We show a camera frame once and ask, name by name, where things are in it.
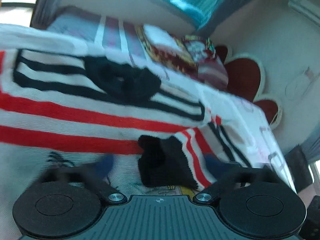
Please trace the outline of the folded red yellow blanket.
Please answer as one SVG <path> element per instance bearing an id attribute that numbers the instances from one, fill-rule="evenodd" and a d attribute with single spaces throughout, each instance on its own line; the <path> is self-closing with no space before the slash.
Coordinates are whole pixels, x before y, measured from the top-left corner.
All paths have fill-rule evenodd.
<path id="1" fill-rule="evenodd" d="M 135 26 L 135 30 L 145 51 L 153 61 L 185 75 L 189 75 L 190 72 L 196 70 L 196 65 L 191 55 L 188 53 L 182 41 L 175 36 L 171 35 L 181 47 L 182 52 L 175 53 L 173 51 L 167 52 L 159 50 L 154 47 L 146 38 L 143 32 L 143 25 Z"/>

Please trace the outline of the folded white cloth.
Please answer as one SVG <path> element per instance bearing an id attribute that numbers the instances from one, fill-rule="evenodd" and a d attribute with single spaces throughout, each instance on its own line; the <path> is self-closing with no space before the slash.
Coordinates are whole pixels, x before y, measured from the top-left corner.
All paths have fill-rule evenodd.
<path id="1" fill-rule="evenodd" d="M 167 31 L 154 25 L 145 24 L 143 32 L 148 41 L 157 49 L 175 53 L 182 52 L 181 47 Z"/>

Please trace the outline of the red flower-shaped headboard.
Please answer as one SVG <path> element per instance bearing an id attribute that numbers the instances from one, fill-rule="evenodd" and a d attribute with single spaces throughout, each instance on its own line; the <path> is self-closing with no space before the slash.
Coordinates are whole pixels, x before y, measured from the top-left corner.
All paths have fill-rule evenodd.
<path id="1" fill-rule="evenodd" d="M 228 74 L 227 92 L 259 107 L 271 129 L 276 129 L 283 116 L 281 101 L 265 93 L 266 73 L 262 62 L 249 53 L 234 54 L 228 45 L 215 47 Z"/>

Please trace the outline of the teal cushion on sill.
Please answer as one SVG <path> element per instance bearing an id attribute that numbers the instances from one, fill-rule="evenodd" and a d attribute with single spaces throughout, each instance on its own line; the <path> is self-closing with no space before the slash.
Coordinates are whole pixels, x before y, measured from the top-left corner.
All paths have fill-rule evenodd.
<path id="1" fill-rule="evenodd" d="M 184 0 L 169 0 L 171 4 L 181 9 L 193 20 L 195 27 L 199 27 L 204 20 L 204 13 L 197 7 Z"/>

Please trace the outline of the white air conditioner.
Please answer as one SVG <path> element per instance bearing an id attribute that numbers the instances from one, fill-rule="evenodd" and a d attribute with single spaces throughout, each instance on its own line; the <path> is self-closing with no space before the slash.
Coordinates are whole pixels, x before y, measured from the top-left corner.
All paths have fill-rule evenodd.
<path id="1" fill-rule="evenodd" d="M 304 16 L 315 25 L 320 24 L 320 8 L 308 0 L 289 0 L 288 7 Z"/>

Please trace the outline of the striped maroon pillow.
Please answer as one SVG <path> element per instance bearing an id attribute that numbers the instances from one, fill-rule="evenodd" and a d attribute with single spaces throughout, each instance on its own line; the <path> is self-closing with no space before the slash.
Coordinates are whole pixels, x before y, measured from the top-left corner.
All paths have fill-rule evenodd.
<path id="1" fill-rule="evenodd" d="M 228 74 L 210 38 L 186 35 L 183 43 L 196 65 L 190 76 L 197 81 L 225 90 L 228 85 Z"/>

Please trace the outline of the striped white red black sweater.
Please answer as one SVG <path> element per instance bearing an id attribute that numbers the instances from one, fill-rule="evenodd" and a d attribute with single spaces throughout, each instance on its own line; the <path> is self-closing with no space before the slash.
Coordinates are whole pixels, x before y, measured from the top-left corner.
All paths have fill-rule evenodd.
<path id="1" fill-rule="evenodd" d="M 1 179 L 87 164 L 125 194 L 200 191 L 234 165 L 245 137 L 147 68 L 105 57 L 1 52 Z"/>

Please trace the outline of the grey curtain left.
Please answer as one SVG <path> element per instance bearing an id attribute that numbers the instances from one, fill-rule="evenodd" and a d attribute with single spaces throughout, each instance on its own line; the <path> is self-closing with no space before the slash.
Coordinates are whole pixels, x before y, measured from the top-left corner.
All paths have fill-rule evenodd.
<path id="1" fill-rule="evenodd" d="M 36 0 L 30 27 L 35 29 L 46 29 L 55 17 L 55 13 L 61 0 Z"/>

